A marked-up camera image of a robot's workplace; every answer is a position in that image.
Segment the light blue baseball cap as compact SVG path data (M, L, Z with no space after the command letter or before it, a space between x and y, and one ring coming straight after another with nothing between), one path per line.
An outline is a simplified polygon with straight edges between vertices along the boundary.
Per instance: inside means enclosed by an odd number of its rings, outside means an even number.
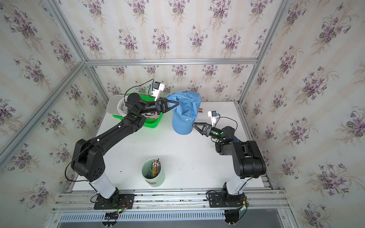
M173 108L172 127L179 135L188 135L193 130L193 124L198 116L201 95L192 91L177 92L167 95L168 100L179 105Z

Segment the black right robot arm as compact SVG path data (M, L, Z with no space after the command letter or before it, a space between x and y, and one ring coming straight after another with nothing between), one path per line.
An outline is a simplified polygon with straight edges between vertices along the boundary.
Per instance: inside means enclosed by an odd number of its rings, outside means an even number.
M215 150L219 155L232 157L236 176L223 185L223 200L242 198L243 189L248 186L249 181L266 174L266 162L256 141L239 140L231 126L219 129L209 123L194 123L193 128L201 135L217 140Z

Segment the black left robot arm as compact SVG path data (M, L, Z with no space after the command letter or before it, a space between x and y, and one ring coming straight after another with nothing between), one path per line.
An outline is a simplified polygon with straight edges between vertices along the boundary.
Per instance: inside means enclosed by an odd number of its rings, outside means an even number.
M132 93L127 97L125 106L127 115L115 126L90 140L76 142L71 169L95 189L105 200L117 199L119 190L105 174L103 156L118 142L140 130L146 122L144 114L156 112L167 113L179 106L179 102L167 98L156 101L145 101L139 94Z

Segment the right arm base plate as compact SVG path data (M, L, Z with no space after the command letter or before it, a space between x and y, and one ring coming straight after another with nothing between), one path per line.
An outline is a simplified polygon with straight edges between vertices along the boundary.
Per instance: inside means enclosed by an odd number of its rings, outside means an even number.
M205 194L210 208L238 208L245 204L246 195L229 195L226 192L209 190Z

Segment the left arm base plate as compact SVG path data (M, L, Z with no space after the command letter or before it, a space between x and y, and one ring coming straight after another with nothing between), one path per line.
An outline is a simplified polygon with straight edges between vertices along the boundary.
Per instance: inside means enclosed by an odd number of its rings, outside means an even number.
M105 199L98 194L94 204L94 210L118 210L132 209L134 203L134 194L114 194L110 199Z

